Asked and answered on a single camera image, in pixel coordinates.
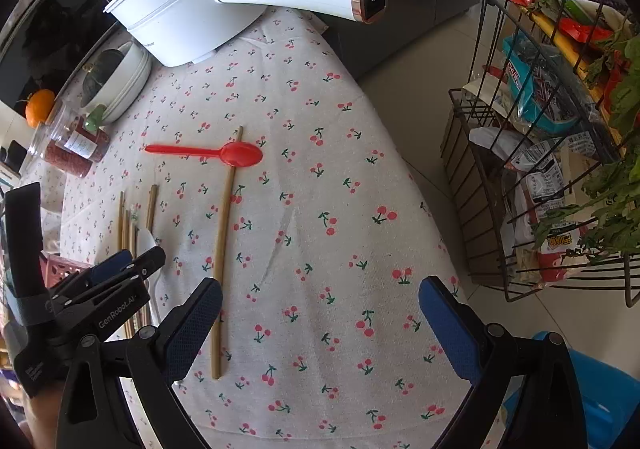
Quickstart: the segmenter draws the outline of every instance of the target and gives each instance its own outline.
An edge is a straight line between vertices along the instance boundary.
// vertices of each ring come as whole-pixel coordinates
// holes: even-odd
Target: red spoon
[[[262,160],[262,150],[247,142],[227,142],[220,149],[188,147],[181,145],[151,144],[145,145],[145,151],[157,154],[177,154],[181,156],[218,157],[227,165],[249,167]]]

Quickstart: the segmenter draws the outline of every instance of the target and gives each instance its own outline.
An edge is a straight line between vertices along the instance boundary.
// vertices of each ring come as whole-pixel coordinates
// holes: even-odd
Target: jar of red spice
[[[84,116],[58,101],[47,119],[55,144],[91,162],[99,162],[109,148],[109,135],[98,128],[97,134],[84,129]]]
[[[20,168],[20,175],[25,176],[33,165],[33,161],[38,158],[42,158],[52,166],[79,178],[84,178],[92,166],[90,160],[57,146],[50,138],[49,127],[43,122],[38,124],[33,134],[31,145],[27,150],[27,156]]]

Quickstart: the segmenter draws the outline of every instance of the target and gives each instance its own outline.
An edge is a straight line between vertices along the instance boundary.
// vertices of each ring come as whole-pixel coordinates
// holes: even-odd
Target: black metal rack
[[[567,0],[561,0],[560,2],[561,15],[566,2]],[[605,0],[598,0],[596,21],[600,19],[604,4]],[[640,299],[640,292],[636,292],[634,295],[632,294],[632,291],[640,290],[640,285],[633,285],[633,280],[640,278],[638,255],[620,255],[620,253],[617,253],[609,255],[606,259],[590,263],[564,264],[562,266],[563,268],[581,269],[581,271],[575,275],[568,276],[557,284],[552,283],[551,285],[545,286],[540,283],[530,283],[514,278],[516,274],[535,272],[543,269],[543,267],[518,267],[515,250],[518,247],[526,247],[527,243],[517,244],[514,241],[514,244],[511,245],[511,252],[509,252],[509,249],[505,249],[503,246],[503,238],[500,231],[502,226],[500,208],[505,199],[509,198],[516,190],[516,187],[525,180],[525,175],[543,165],[545,159],[549,158],[550,155],[558,154],[559,148],[567,137],[577,132],[588,132],[596,150],[594,158],[596,163],[583,171],[579,176],[574,177],[574,179],[565,180],[564,187],[562,187],[561,190],[562,193],[564,193],[565,191],[571,190],[572,187],[590,175],[591,172],[600,165],[619,160],[621,156],[625,154],[625,144],[629,140],[629,137],[635,135],[636,132],[633,131],[626,137],[620,137],[615,130],[611,132],[608,125],[605,125],[603,121],[597,122],[597,119],[593,118],[593,113],[591,116],[589,114],[590,110],[596,114],[599,112],[603,113],[603,108],[601,108],[603,96],[600,95],[595,98],[593,100],[593,106],[586,108],[584,102],[580,101],[565,83],[566,77],[563,78],[562,72],[551,57],[548,56],[546,48],[543,46],[545,44],[558,44],[559,40],[565,39],[559,31],[561,16],[558,16],[556,20],[547,18],[546,26],[542,25],[544,28],[540,28],[539,24],[541,20],[545,20],[544,16],[540,16],[539,14],[532,15],[530,11],[513,4],[510,0],[481,0],[478,35],[476,37],[476,46],[468,75],[468,82],[474,77],[476,60],[480,59],[481,35],[483,34],[482,30],[485,29],[486,16],[490,6],[497,9],[497,18],[493,28],[489,51],[486,60],[483,61],[485,67],[482,68],[478,94],[489,74],[489,66],[494,66],[500,70],[498,76],[498,74],[495,74],[497,70],[494,69],[495,77],[498,77],[498,79],[506,79],[508,64],[512,53],[514,53],[516,49],[517,39],[526,40],[526,42],[535,47],[536,53],[530,62],[528,74],[521,84],[522,88],[514,98],[513,105],[506,117],[501,117],[494,111],[500,81],[497,83],[490,104],[482,102],[479,95],[466,96],[465,92],[461,89],[454,89],[449,92],[454,107],[454,120],[456,122],[454,122],[453,125],[449,124],[441,150],[443,152],[449,182],[452,184],[452,189],[454,190],[454,199],[456,201],[456,207],[458,208],[460,224],[463,229],[467,259],[471,267],[471,276],[476,283],[481,283],[489,288],[502,291],[508,302],[517,301],[543,288],[614,290],[624,291],[626,306],[632,307]],[[505,24],[513,25],[514,33],[513,45],[509,48],[508,53],[505,54],[506,58],[502,63],[500,53],[496,53],[496,51],[498,49],[498,43],[501,41],[500,34]],[[590,45],[594,40],[593,33],[594,27],[592,27],[586,42],[578,44],[577,48],[574,47],[573,55],[569,54],[569,56],[572,57],[570,64],[572,71],[581,79],[584,79],[585,61],[588,63],[589,57],[591,56]],[[497,161],[497,157],[489,153],[489,149],[493,149],[498,137],[505,129],[513,129],[510,125],[512,112],[518,106],[520,97],[523,95],[524,86],[531,78],[534,69],[541,63],[545,64],[545,67],[553,70],[559,80],[553,90],[551,90],[546,100],[546,105],[540,108],[541,111],[538,116],[530,123],[529,129],[521,133],[518,146],[513,149],[513,152],[508,158]],[[507,186],[504,186],[504,184],[500,185],[499,181],[504,167],[513,159],[516,152],[519,151],[520,146],[526,143],[530,133],[540,130],[538,121],[561,88],[564,88],[565,93],[569,95],[572,105],[571,109],[577,117],[575,122],[573,122],[565,132],[555,136],[555,143],[551,145],[549,150],[541,158],[537,159],[536,163],[525,175],[515,183]],[[598,91],[598,89],[596,89],[591,90],[590,93],[593,97],[594,93],[597,95],[601,92],[602,90]],[[608,122],[607,119],[608,114],[604,114],[604,122]],[[497,136],[494,138],[490,148],[485,149],[468,141],[469,132],[475,127],[498,128]],[[506,223],[511,224],[525,214],[531,211],[535,212],[537,207],[557,197],[558,193],[555,193],[539,200],[535,204],[531,204],[524,212],[511,215],[511,217],[506,220]],[[471,203],[475,205],[475,209],[474,212],[469,213],[468,210],[465,210],[465,206],[469,206]],[[568,233],[583,225],[589,225],[596,221],[597,218],[592,218],[585,222],[574,223],[569,228],[563,228],[562,232]],[[479,230],[480,222],[484,223],[484,227],[481,230]]]

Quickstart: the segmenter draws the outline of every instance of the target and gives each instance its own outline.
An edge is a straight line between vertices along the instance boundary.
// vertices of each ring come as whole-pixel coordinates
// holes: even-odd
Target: tile floor
[[[466,82],[478,32],[479,5],[431,30],[360,79],[360,85],[409,164],[447,243],[469,304],[482,321],[517,336],[560,332],[568,344],[640,379],[640,304],[628,309],[619,291],[546,289],[514,303],[478,287],[468,270],[462,233],[440,161],[447,90]],[[476,65],[486,63],[496,11],[488,12]]]

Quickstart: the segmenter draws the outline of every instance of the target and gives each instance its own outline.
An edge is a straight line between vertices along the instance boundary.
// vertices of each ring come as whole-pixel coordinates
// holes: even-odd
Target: orange
[[[31,93],[24,110],[27,124],[35,129],[40,122],[45,122],[53,108],[55,98],[56,94],[51,90],[38,90]]]

